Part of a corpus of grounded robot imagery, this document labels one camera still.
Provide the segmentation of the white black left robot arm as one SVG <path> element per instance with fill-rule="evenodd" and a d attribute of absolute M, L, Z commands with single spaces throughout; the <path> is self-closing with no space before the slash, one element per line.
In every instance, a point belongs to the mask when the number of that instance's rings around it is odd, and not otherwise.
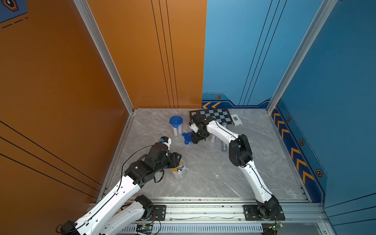
<path fill-rule="evenodd" d="M 61 235 L 115 235 L 125 226 L 142 217 L 150 217 L 152 202 L 144 195 L 138 196 L 124 211 L 125 202 L 137 193 L 155 174 L 176 168 L 181 154 L 168 150 L 151 150 L 130 164 L 120 181 L 89 212 L 77 221 L 68 220 L 56 228 Z"/>

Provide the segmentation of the clear plastic container back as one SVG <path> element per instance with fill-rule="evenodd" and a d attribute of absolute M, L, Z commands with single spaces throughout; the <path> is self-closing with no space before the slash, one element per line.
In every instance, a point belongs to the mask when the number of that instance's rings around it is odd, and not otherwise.
<path fill-rule="evenodd" d="M 181 116 L 172 116 L 169 120 L 169 123 L 173 128 L 174 136 L 182 134 L 183 118 Z"/>

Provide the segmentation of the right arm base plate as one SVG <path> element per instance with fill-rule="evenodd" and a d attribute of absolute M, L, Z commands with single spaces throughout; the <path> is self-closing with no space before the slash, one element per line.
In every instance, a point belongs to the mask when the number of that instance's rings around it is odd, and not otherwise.
<path fill-rule="evenodd" d="M 270 219 L 264 219 L 259 215 L 257 205 L 243 205 L 243 212 L 245 215 L 246 221 L 285 221 L 285 213 L 281 206 L 276 210 L 276 213 Z"/>

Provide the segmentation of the blue lid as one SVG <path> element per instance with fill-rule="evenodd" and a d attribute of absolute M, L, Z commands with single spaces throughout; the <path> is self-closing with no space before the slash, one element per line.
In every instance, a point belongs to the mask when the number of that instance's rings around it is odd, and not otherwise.
<path fill-rule="evenodd" d="M 184 138 L 184 143 L 186 145 L 189 145 L 190 143 L 192 143 L 192 135 L 194 134 L 195 132 L 192 131 L 192 132 L 189 132 L 189 133 L 182 133 L 182 136 Z"/>
<path fill-rule="evenodd" d="M 183 118 L 181 116 L 172 116 L 169 123 L 174 127 L 178 128 L 183 123 Z"/>

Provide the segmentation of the clear plastic container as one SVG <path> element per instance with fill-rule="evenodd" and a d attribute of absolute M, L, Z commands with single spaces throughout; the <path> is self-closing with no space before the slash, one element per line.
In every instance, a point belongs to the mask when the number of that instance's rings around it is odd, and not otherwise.
<path fill-rule="evenodd" d="M 210 141 L 211 143 L 214 143 L 216 139 L 217 139 L 217 137 L 216 137 L 215 135 L 210 134 L 210 136 L 209 136 L 209 141 Z"/>
<path fill-rule="evenodd" d="M 187 167 L 186 167 L 185 162 L 183 160 L 180 161 L 179 166 L 176 167 L 176 168 L 178 169 L 180 167 L 184 167 L 185 170 L 183 172 L 174 172 L 174 171 L 171 170 L 172 171 L 172 175 L 173 175 L 174 179 L 176 179 L 176 180 L 182 180 L 186 176 L 186 169 L 187 169 Z"/>
<path fill-rule="evenodd" d="M 183 118 L 181 116 L 172 116 L 169 120 L 169 123 L 173 128 L 174 136 L 182 134 Z"/>

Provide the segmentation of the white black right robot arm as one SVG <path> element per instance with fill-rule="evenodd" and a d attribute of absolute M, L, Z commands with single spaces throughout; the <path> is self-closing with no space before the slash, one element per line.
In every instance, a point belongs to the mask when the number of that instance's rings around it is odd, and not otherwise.
<path fill-rule="evenodd" d="M 194 131 L 191 135 L 194 144 L 214 135 L 227 145 L 230 162 L 241 170 L 254 192 L 259 218 L 276 220 L 278 216 L 284 215 L 278 199 L 268 189 L 256 168 L 246 135 L 236 134 L 219 124 L 214 117 L 206 117 L 200 113 L 191 117 L 189 126 Z"/>

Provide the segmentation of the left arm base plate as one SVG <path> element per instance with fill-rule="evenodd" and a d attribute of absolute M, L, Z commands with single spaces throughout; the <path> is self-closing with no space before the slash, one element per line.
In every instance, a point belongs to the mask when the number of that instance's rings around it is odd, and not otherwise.
<path fill-rule="evenodd" d="M 139 221 L 154 221 L 156 219 L 159 221 L 165 221 L 165 216 L 166 205 L 154 205 L 146 209 Z"/>

